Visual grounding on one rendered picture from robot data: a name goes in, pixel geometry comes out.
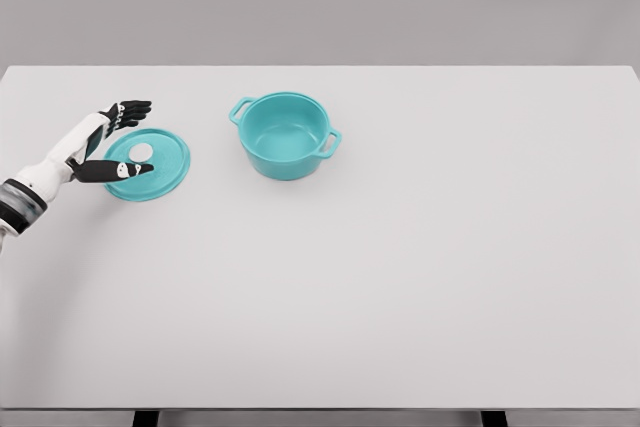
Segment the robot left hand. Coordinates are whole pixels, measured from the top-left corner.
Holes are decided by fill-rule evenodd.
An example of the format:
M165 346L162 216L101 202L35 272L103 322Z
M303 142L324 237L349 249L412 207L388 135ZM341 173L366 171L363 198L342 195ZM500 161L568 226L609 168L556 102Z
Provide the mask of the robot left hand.
M151 112L152 102L128 100L114 103L106 111L89 114L47 154L46 160L60 168L60 182L120 182L152 172L148 163L113 160L89 160L100 143L115 131L134 128Z

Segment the teal pot lid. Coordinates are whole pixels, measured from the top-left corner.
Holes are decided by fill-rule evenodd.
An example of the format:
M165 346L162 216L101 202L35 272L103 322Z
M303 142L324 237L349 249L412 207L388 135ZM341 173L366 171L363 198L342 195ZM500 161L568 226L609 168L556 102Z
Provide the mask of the teal pot lid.
M185 178L190 167L190 151L176 134L157 128L133 131L116 140L106 151L106 160L134 163L131 150L140 144L151 148L147 160L154 170L119 182L106 183L113 196L127 201L149 201L171 192Z

